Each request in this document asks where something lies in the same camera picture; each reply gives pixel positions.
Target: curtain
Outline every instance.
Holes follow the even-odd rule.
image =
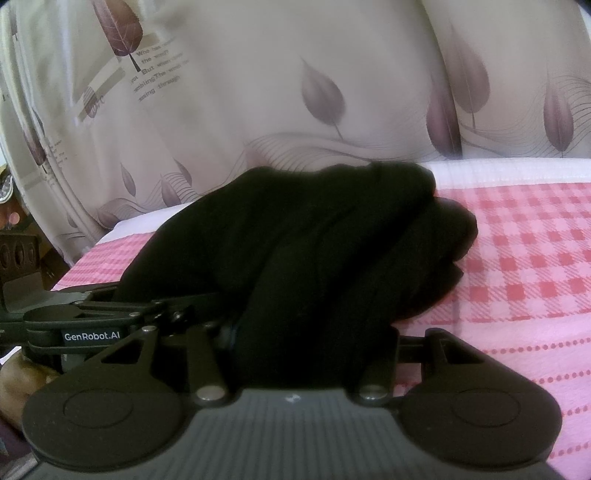
[[[247,168],[588,157],[571,0],[13,0],[0,145],[69,263]]]

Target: hand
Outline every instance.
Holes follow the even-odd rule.
[[[58,376],[55,370],[26,360],[22,351],[15,353],[0,369],[0,416],[21,430],[29,396]]]

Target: folded black fabric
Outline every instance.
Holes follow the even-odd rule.
[[[250,170],[158,229],[114,300],[222,292],[241,385],[350,384],[462,276],[476,219],[434,191],[411,163]]]

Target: bed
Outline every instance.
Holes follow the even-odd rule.
[[[511,158],[425,163],[438,195],[478,218],[458,287],[407,335],[443,327],[546,388],[563,428],[549,462],[569,480],[591,477],[591,168],[589,160]],[[56,285],[116,281],[179,205],[125,220]],[[419,381],[399,368],[396,394]]]

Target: pink plaid sheet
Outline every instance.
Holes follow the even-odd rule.
[[[443,327],[543,386],[560,403],[563,429],[550,464],[569,480],[591,477],[591,184],[441,190],[468,207],[479,236],[459,262],[454,293],[397,323],[423,335]],[[56,288],[116,281],[150,233],[94,247]],[[400,368],[396,392],[419,380]]]

